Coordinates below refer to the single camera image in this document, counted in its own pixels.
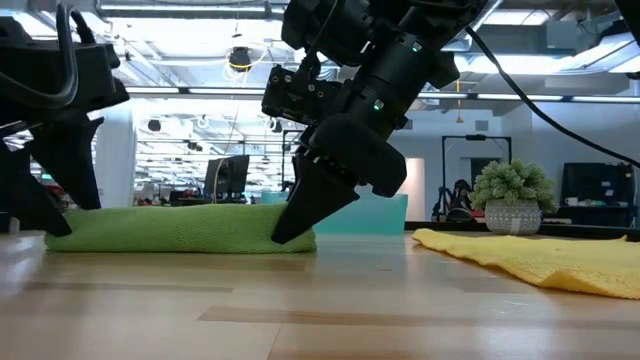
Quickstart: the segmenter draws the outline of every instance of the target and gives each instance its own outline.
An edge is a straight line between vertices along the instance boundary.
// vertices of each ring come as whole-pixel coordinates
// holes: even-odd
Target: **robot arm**
[[[404,157],[387,143],[407,122],[427,83],[441,88],[460,74],[440,51],[482,11],[486,0],[292,0],[282,38],[307,57],[296,72],[276,66],[263,112],[307,125],[293,165],[296,183],[272,235],[286,243],[358,200],[371,184],[392,197],[406,178]],[[320,51],[359,66],[344,84],[317,80]]]

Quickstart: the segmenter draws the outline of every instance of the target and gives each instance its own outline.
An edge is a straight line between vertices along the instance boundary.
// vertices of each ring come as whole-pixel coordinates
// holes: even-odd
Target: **computer monitor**
[[[204,193],[213,196],[243,193],[247,184],[249,160],[248,155],[210,160],[204,180]]]

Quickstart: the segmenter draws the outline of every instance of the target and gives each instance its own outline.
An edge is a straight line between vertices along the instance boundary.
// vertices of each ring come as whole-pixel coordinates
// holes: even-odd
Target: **potted plant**
[[[484,210],[489,230],[502,235],[533,235],[542,212],[554,212],[554,184],[540,167],[491,162],[476,178],[469,195],[475,210]]]

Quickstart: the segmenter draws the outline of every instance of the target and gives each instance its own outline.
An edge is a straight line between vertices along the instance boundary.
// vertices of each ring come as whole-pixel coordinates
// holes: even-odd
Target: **white pillar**
[[[136,126],[131,104],[124,103],[102,112],[98,128],[95,172],[103,208],[133,204],[136,170]]]

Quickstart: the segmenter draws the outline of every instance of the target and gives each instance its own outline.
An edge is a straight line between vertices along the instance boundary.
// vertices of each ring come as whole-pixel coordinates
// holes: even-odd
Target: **desk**
[[[35,234],[0,238],[0,358],[639,357],[640,301],[538,289],[408,234],[318,243],[299,255],[64,254]]]

